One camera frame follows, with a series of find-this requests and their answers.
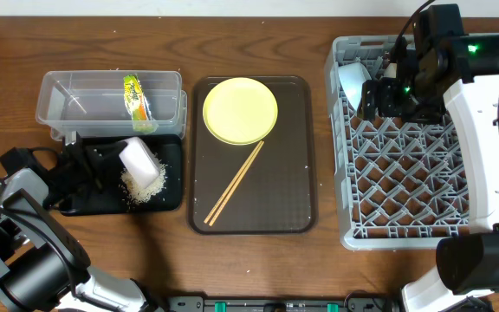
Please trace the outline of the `yellow round plate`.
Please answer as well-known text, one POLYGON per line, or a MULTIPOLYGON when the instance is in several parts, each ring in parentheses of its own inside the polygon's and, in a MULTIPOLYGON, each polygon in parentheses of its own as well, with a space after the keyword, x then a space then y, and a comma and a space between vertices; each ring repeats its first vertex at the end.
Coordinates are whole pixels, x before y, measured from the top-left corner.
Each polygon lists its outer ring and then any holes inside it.
POLYGON ((218 140, 244 146, 264 139, 275 127, 277 100, 262 82, 248 77, 219 82, 205 96, 203 120, 218 140))

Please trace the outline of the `green yellow snack wrapper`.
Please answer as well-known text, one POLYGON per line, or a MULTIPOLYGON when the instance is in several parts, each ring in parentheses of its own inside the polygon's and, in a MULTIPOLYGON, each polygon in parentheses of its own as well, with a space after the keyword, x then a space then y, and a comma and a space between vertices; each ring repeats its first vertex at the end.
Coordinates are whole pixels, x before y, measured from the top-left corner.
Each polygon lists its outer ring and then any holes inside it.
POLYGON ((147 98, 137 75, 126 75, 123 78, 124 102, 131 116, 133 130, 138 133, 153 133, 157 126, 153 123, 147 98))

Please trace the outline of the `white plastic cup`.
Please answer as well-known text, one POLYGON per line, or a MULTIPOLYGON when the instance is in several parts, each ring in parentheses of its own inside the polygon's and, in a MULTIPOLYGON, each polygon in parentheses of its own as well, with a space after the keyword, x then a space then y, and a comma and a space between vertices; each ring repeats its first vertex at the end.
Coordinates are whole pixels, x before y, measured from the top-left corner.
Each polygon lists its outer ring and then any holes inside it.
POLYGON ((383 76, 386 78, 396 78, 397 77, 398 64, 391 62, 384 70, 383 76))

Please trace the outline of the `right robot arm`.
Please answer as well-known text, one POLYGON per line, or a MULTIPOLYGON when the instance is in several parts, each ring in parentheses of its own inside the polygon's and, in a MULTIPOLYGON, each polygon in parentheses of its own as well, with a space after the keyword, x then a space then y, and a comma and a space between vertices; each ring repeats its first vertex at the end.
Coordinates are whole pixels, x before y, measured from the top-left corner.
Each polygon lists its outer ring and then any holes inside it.
POLYGON ((390 57, 395 74, 365 83, 359 117, 448 114, 463 158, 470 233, 441 240, 434 268, 401 292, 407 311, 444 311, 499 292, 499 35, 399 38, 390 57))

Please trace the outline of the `light blue bowl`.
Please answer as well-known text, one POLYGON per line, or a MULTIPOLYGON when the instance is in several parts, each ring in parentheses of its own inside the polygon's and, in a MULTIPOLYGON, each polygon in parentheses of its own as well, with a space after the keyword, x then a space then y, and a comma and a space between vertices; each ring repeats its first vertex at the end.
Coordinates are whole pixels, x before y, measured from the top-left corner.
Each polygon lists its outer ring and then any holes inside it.
POLYGON ((349 102, 349 106, 356 111, 361 102, 362 86, 371 76, 366 67, 360 62, 354 62, 338 68, 340 86, 349 102))

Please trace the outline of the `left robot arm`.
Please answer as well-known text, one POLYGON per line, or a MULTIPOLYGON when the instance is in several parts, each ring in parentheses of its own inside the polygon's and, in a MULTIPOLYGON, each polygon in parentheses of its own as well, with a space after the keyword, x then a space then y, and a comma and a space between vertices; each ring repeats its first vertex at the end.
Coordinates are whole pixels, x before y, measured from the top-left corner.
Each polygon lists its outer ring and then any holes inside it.
POLYGON ((38 148, 13 147, 0 156, 0 302, 9 311, 156 311, 166 305, 133 279, 92 266, 80 243, 49 213, 112 202, 113 172, 125 167, 147 181, 157 160, 142 139, 88 145, 80 135, 63 142, 46 169, 38 148))

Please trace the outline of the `white bowl with rice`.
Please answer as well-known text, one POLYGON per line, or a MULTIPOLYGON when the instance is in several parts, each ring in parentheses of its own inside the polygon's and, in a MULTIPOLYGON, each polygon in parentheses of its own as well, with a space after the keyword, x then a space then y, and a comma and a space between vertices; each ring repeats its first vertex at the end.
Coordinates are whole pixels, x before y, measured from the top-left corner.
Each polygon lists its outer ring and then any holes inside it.
POLYGON ((134 182, 140 188, 147 188, 161 176, 159 160, 139 137, 128 138, 121 143, 126 143, 119 154, 121 162, 134 182))

